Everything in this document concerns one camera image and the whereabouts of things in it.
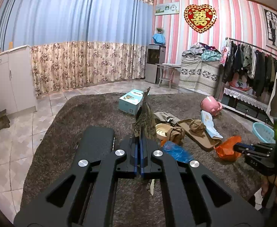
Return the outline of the orange plastic bag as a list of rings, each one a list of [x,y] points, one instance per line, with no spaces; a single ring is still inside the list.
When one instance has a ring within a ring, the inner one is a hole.
[[[233,149],[233,146],[241,141],[242,141],[242,138],[240,136],[232,136],[222,144],[216,146],[214,149],[220,159],[228,162],[234,162],[238,158],[240,158],[242,154],[239,152],[236,152]]]

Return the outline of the blue plastic bag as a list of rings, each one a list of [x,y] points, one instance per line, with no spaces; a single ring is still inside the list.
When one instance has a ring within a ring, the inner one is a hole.
[[[163,144],[162,150],[179,162],[189,163],[193,160],[193,156],[188,151],[169,140]]]

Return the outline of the brown paper ball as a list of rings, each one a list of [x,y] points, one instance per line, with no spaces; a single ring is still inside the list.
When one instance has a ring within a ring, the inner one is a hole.
[[[203,133],[206,126],[199,119],[191,119],[189,120],[189,128],[195,133]]]

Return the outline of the brown paper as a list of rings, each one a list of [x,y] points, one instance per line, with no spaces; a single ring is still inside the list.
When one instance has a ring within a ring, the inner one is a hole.
[[[167,137],[167,140],[177,145],[181,145],[182,140],[185,137],[185,130],[182,127],[172,127],[166,133],[166,137]]]

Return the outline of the light blue plastic basket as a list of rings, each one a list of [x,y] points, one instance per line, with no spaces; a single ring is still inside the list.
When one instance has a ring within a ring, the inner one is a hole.
[[[252,131],[261,142],[268,144],[275,143],[275,132],[267,125],[260,122],[254,122],[252,125]]]

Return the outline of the clothes rack with garments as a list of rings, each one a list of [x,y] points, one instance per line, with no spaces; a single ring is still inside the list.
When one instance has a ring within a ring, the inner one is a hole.
[[[277,56],[255,45],[226,38],[220,64],[222,83],[260,97],[271,93],[277,74]]]

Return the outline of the beige folded cloth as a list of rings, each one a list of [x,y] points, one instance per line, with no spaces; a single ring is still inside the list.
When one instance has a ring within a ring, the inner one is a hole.
[[[172,125],[176,125],[180,119],[172,115],[171,113],[166,112],[155,112],[154,117],[159,121],[166,122]]]

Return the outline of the cloth covered chest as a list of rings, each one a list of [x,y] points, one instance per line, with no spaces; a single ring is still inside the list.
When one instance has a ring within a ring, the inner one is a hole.
[[[182,57],[179,87],[214,96],[219,78],[219,61],[203,61],[195,55]]]

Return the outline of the pile of clothes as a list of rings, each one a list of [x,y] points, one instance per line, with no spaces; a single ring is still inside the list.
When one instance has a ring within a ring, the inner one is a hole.
[[[214,46],[208,46],[204,43],[194,43],[190,48],[182,53],[182,61],[219,61],[221,52]]]

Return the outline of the small white stool table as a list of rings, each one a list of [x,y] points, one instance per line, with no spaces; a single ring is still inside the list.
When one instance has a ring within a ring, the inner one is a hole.
[[[181,65],[163,63],[156,64],[156,66],[160,73],[158,87],[161,86],[163,81],[166,81],[169,84],[169,88],[171,89],[174,73],[176,70],[181,68]]]

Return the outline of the grey water dispenser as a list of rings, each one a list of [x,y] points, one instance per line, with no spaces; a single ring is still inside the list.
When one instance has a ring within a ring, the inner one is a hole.
[[[149,44],[147,63],[145,68],[145,81],[153,84],[159,83],[158,64],[165,62],[166,47],[158,44]]]

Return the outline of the framed wedding photo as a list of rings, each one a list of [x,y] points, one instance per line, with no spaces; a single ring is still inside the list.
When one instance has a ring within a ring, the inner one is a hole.
[[[277,12],[262,6],[266,30],[266,45],[277,51]]]

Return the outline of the blue covered water bottle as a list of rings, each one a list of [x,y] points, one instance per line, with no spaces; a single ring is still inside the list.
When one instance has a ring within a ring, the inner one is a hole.
[[[165,36],[161,33],[156,33],[152,36],[153,38],[153,41],[155,44],[158,44],[158,45],[165,45],[166,44],[166,39],[165,39]]]

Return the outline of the blue and floral curtain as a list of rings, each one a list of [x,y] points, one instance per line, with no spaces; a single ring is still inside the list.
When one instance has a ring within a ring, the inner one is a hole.
[[[145,76],[153,0],[0,0],[0,49],[31,47],[37,95]]]

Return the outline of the landscape wall calendar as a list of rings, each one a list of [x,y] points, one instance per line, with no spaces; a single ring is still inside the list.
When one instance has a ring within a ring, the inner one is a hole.
[[[179,2],[157,4],[155,7],[155,16],[179,14]]]

